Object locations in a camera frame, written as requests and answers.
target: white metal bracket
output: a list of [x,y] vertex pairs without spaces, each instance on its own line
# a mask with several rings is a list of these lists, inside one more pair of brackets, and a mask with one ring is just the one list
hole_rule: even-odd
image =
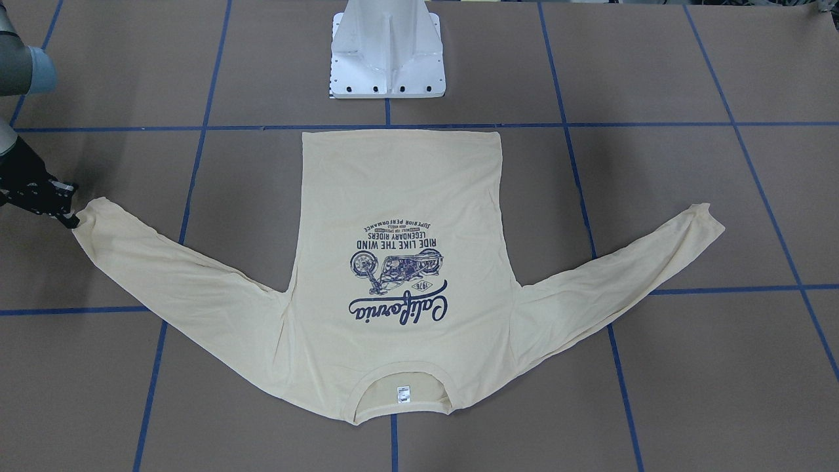
[[423,0],[349,0],[332,21],[331,60],[330,97],[446,93],[440,17]]

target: clothing label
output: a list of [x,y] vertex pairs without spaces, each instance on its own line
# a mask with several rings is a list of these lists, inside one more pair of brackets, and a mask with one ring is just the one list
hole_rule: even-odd
[[411,387],[410,385],[404,387],[396,387],[396,402],[410,403],[411,402]]

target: graphic print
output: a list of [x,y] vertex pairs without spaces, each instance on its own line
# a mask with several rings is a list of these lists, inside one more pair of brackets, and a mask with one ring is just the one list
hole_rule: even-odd
[[[349,311],[356,320],[370,323],[373,318],[396,315],[399,323],[405,325],[411,319],[418,323],[420,314],[426,311],[433,321],[440,321],[446,315],[448,301],[442,292],[448,284],[437,279],[443,254],[436,248],[437,239],[429,235],[430,228],[430,223],[402,219],[364,228],[366,238],[356,243],[357,251],[350,257],[350,271],[368,282],[367,293],[373,297],[350,302]],[[396,254],[382,254],[383,251]],[[385,296],[401,286],[405,286],[401,296]],[[419,294],[412,294],[410,289]]]

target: shirt sleeve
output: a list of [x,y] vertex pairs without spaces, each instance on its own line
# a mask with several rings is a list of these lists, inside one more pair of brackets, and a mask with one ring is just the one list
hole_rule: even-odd
[[96,267],[240,375],[265,385],[285,293],[161,236],[105,198],[78,217],[73,234]]
[[510,320],[519,373],[608,325],[696,259],[725,230],[708,207],[692,205],[619,251],[522,287]]

